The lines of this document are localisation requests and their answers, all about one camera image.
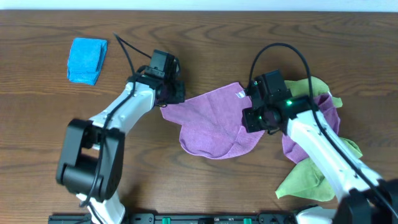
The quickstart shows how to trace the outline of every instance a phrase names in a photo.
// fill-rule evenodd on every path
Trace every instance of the folded blue towel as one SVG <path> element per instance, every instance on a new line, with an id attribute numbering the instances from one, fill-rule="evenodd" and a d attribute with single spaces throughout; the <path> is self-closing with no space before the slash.
<path id="1" fill-rule="evenodd" d="M 105 59 L 106 40 L 76 38 L 68 60 L 67 77 L 74 83 L 95 85 Z"/>

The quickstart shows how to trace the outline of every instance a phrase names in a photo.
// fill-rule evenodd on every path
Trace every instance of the purple cloth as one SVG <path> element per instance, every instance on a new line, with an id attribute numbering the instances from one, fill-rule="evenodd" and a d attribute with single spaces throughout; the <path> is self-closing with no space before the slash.
<path id="1" fill-rule="evenodd" d="M 340 118 L 337 115 L 337 110 L 333 105 L 330 94 L 325 93 L 319 95 L 314 97 L 313 100 L 318 105 L 319 110 L 323 113 L 332 130 L 338 134 Z M 285 156 L 296 164 L 303 159 L 308 158 L 308 154 L 304 151 L 304 149 L 302 149 L 296 142 L 293 142 L 293 140 L 286 135 L 282 136 L 282 147 L 284 149 Z"/>
<path id="2" fill-rule="evenodd" d="M 160 110 L 164 119 L 182 125 L 180 143 L 187 153 L 209 159 L 241 156 L 264 134 L 249 134 L 242 125 L 242 110 L 251 107 L 249 97 L 236 96 L 242 90 L 232 83 Z"/>

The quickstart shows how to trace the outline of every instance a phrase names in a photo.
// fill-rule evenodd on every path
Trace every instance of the wood grain surface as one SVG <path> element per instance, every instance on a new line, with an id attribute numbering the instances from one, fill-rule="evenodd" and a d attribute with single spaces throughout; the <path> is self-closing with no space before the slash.
<path id="1" fill-rule="evenodd" d="M 247 85 L 251 62 L 272 42 L 296 46 L 314 75 L 342 97 L 340 136 L 385 179 L 398 177 L 398 15 L 322 12 L 0 11 L 0 223 L 46 223 L 52 213 L 86 212 L 56 184 L 65 128 L 105 109 L 130 75 L 112 32 L 151 54 L 179 57 L 187 97 L 231 82 Z M 95 86 L 70 83 L 67 60 L 75 37 L 109 40 Z M 131 52 L 138 67 L 148 59 Z M 300 60 L 272 49 L 254 75 L 281 68 L 305 78 Z M 131 209 L 160 213 L 256 213 L 310 200 L 277 199 L 294 167 L 281 134 L 263 136 L 252 152 L 225 160 L 187 154 L 180 126 L 158 108 L 126 138 L 120 196 Z M 336 207 L 336 200 L 320 203 Z"/>

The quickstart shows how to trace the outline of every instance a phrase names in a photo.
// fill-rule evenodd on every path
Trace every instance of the wooden table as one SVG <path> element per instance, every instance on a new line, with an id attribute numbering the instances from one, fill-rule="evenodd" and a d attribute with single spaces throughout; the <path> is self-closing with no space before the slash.
<path id="1" fill-rule="evenodd" d="M 187 98 L 231 82 L 247 85 L 257 52 L 286 42 L 307 58 L 344 107 L 340 136 L 352 139 L 363 161 L 385 179 L 398 177 L 397 14 L 326 12 L 0 12 L 0 223 L 45 223 L 54 212 L 86 212 L 55 182 L 65 128 L 88 119 L 117 97 L 130 75 L 112 32 L 144 52 L 178 56 Z M 75 37 L 108 39 L 95 86 L 70 83 L 67 60 Z M 138 67 L 149 63 L 132 52 Z M 281 68 L 305 78 L 287 49 L 263 55 L 254 75 Z M 158 108 L 126 138 L 120 196 L 125 205 L 160 213 L 294 209 L 308 203 L 277 199 L 275 190 L 294 167 L 281 133 L 263 136 L 252 152 L 226 160 L 187 154 L 180 126 Z M 336 207 L 336 200 L 320 203 Z"/>

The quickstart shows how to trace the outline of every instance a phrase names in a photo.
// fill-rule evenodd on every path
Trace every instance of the white background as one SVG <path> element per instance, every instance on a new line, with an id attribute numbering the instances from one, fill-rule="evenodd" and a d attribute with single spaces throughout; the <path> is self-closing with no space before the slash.
<path id="1" fill-rule="evenodd" d="M 398 12 L 398 0 L 0 0 L 0 9 Z"/>

